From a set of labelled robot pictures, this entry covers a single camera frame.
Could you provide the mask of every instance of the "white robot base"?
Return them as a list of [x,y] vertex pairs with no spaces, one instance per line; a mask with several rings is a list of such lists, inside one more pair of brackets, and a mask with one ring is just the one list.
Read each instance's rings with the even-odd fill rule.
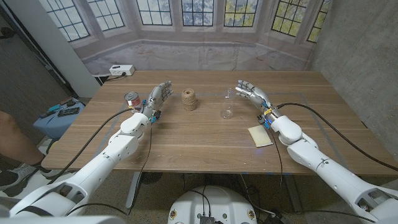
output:
[[174,202],[170,209],[168,224],[257,223],[252,205],[240,194],[215,185],[206,186],[203,193],[204,187],[197,187]]

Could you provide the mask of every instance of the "window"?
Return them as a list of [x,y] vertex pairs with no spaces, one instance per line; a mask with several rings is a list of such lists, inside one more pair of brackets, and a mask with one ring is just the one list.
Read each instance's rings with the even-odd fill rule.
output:
[[137,0],[144,25],[172,25],[169,0]]
[[323,21],[325,20],[326,14],[328,13],[329,10],[329,5],[330,5],[331,0],[324,0],[321,6],[321,9],[319,10],[317,19],[312,27],[310,36],[308,37],[308,40],[311,42],[316,43],[318,41],[318,35],[319,32],[321,31]]
[[281,0],[272,30],[295,37],[304,18],[309,0]]
[[224,26],[252,27],[258,0],[226,0]]
[[89,36],[72,0],[39,0],[68,42]]
[[102,31],[124,26],[115,0],[87,0]]
[[212,26],[214,0],[182,0],[184,26]]

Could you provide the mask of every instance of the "clear glass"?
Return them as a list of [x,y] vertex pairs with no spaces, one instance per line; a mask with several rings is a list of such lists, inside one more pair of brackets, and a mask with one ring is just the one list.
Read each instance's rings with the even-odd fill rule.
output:
[[221,103],[221,117],[224,119],[232,118],[234,112],[235,105],[235,90],[232,88],[228,88],[226,92],[223,94],[224,102]]

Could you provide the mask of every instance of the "sneaker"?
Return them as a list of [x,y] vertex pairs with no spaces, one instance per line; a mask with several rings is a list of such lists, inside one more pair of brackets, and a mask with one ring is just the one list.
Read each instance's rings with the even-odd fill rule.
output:
[[0,190],[6,193],[8,197],[13,197],[19,195],[23,191],[29,178],[35,174],[38,169],[30,165],[23,164],[18,168],[8,171],[18,174],[18,179],[12,184],[0,186]]

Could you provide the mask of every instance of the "tin can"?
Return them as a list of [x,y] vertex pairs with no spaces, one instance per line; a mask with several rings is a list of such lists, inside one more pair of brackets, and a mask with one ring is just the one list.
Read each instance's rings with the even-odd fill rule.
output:
[[138,93],[130,92],[124,96],[126,103],[129,107],[133,107],[134,109],[140,111],[142,108],[142,102],[139,98]]

